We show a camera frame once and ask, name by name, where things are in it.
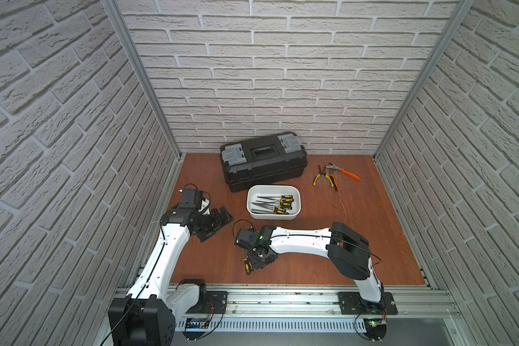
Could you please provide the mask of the file tool twelfth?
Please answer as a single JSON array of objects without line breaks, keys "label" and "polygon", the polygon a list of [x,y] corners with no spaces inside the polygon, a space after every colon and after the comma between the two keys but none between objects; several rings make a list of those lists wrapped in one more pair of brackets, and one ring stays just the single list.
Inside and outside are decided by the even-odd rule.
[{"label": "file tool twelfth", "polygon": [[273,211],[267,211],[267,210],[256,210],[256,209],[252,209],[251,210],[252,213],[256,213],[256,214],[262,214],[262,215],[275,215],[276,213],[273,212]]}]

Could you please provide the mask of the file tool eleventh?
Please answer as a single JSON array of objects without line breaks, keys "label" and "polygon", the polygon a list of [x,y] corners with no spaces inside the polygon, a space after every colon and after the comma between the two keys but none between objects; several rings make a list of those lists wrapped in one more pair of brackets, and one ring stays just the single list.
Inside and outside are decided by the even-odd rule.
[{"label": "file tool eleventh", "polygon": [[273,211],[276,213],[276,215],[288,215],[289,210],[286,208],[279,208],[275,205],[269,205],[269,204],[261,204],[261,203],[252,203],[253,208],[256,210],[267,210],[267,211]]}]

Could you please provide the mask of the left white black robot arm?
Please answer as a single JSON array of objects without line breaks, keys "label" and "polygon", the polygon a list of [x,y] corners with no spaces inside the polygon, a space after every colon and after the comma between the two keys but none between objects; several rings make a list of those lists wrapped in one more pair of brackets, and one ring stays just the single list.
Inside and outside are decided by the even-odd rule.
[{"label": "left white black robot arm", "polygon": [[225,207],[210,207],[210,194],[188,184],[177,203],[159,221],[159,235],[146,265],[123,298],[114,298],[108,309],[114,345],[170,345],[177,323],[188,312],[205,313],[209,326],[217,312],[226,309],[226,294],[208,294],[203,279],[184,279],[169,292],[178,259],[192,236],[204,242],[230,224]]}]

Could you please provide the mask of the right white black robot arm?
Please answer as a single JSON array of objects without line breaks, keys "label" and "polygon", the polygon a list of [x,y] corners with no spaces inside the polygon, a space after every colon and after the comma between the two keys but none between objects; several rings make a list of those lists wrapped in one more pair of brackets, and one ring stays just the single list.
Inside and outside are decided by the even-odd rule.
[{"label": "right white black robot arm", "polygon": [[271,264],[279,255],[298,253],[329,259],[340,274],[354,280],[360,299],[372,304],[382,304],[383,284],[373,268],[375,255],[367,239],[344,223],[317,230],[293,230],[279,226],[240,229],[235,245],[246,254],[247,272]]}]

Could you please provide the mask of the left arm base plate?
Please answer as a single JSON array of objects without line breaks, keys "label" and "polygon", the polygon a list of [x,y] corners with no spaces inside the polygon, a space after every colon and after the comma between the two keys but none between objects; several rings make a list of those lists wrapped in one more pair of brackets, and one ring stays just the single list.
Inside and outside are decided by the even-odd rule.
[{"label": "left arm base plate", "polygon": [[227,291],[207,291],[199,298],[199,302],[187,311],[187,314],[210,314],[215,316],[226,312]]}]

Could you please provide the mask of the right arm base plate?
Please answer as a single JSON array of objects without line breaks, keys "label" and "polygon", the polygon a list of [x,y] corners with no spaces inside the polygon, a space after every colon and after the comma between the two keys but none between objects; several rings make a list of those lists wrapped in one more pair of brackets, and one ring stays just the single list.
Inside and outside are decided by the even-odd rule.
[{"label": "right arm base plate", "polygon": [[393,295],[383,292],[379,303],[366,301],[359,292],[339,292],[337,294],[342,315],[397,315],[398,310]]}]

